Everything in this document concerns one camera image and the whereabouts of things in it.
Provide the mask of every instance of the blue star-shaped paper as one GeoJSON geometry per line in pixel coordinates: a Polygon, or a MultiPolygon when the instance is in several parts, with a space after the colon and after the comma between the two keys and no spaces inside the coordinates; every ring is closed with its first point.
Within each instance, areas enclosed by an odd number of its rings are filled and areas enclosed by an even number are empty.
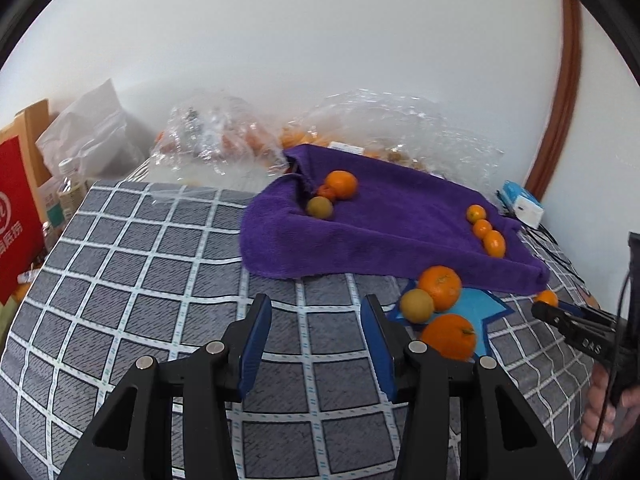
{"type": "MultiPolygon", "coordinates": [[[[403,294],[415,288],[415,282],[409,281],[403,294]]],[[[409,323],[400,313],[400,301],[396,301],[393,309],[390,310],[386,316],[392,321],[400,322],[404,325],[411,326],[417,332],[420,332],[424,325],[415,325],[409,323]]],[[[490,292],[484,290],[477,290],[476,288],[463,288],[460,293],[459,300],[449,310],[442,313],[433,314],[430,320],[435,319],[438,316],[444,314],[458,314],[468,320],[474,327],[474,331],[478,334],[476,338],[476,358],[483,355],[493,356],[491,347],[489,346],[489,338],[486,332],[486,327],[492,321],[500,319],[501,317],[508,316],[513,312],[513,309],[506,303],[496,298],[490,292]]]]}

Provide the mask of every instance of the metal bolt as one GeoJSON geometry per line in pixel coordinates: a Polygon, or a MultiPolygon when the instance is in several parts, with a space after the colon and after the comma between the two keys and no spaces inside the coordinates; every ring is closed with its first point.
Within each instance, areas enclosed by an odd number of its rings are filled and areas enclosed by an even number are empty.
{"type": "Polygon", "coordinates": [[[154,363],[154,359],[150,355],[143,355],[136,361],[136,367],[140,370],[146,370],[154,363]]]}
{"type": "Polygon", "coordinates": [[[483,355],[480,358],[480,366],[482,368],[486,368],[487,370],[493,370],[497,367],[498,363],[495,361],[493,357],[489,357],[488,355],[483,355]]]}
{"type": "Polygon", "coordinates": [[[210,354],[219,354],[225,349],[225,344],[222,341],[212,341],[207,345],[207,352],[210,354]]]}
{"type": "Polygon", "coordinates": [[[424,354],[427,351],[427,345],[422,341],[411,341],[409,343],[409,350],[414,354],[424,354]]]}

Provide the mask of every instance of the purple towel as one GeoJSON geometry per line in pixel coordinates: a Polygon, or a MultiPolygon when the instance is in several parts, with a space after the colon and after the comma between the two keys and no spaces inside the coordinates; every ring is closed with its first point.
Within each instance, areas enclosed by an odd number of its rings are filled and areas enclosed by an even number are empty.
{"type": "Polygon", "coordinates": [[[366,156],[304,144],[287,151],[300,174],[271,183],[248,206],[240,231],[244,265],[268,278],[354,272],[418,278],[451,267],[464,286],[514,294],[546,287],[549,269],[517,235],[520,224],[498,214],[478,192],[366,156]],[[359,182],[352,200],[335,203],[331,221],[305,214],[314,190],[333,170],[359,182]],[[482,205],[506,240],[504,258],[488,256],[465,219],[482,205]]]}

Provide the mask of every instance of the checkered tablecloth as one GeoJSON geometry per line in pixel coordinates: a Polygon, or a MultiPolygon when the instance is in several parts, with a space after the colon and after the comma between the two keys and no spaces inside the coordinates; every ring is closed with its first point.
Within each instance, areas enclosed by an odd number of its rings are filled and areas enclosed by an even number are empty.
{"type": "MultiPolygon", "coordinates": [[[[391,479],[405,406],[372,374],[359,298],[391,306],[405,286],[383,276],[296,281],[250,275],[238,250],[251,196],[229,190],[101,181],[44,265],[12,325],[0,364],[0,431],[34,480],[57,477],[94,413],[144,354],[180,358],[222,336],[258,292],[273,322],[254,389],[228,407],[239,477],[391,479]]],[[[548,241],[522,235],[548,261],[550,286],[584,301],[548,241]]],[[[489,326],[490,345],[574,474],[591,360],[531,316],[530,298],[489,326]]],[[[183,478],[182,405],[174,402],[174,477],[183,478]]],[[[451,401],[449,477],[458,478],[460,407],[451,401]]]]}

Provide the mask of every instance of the red bag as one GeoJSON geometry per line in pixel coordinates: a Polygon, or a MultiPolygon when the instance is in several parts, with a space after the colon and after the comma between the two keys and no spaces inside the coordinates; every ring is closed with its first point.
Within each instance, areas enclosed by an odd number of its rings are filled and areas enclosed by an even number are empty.
{"type": "Polygon", "coordinates": [[[5,304],[44,240],[18,137],[0,144],[0,168],[0,303],[5,304]]]}

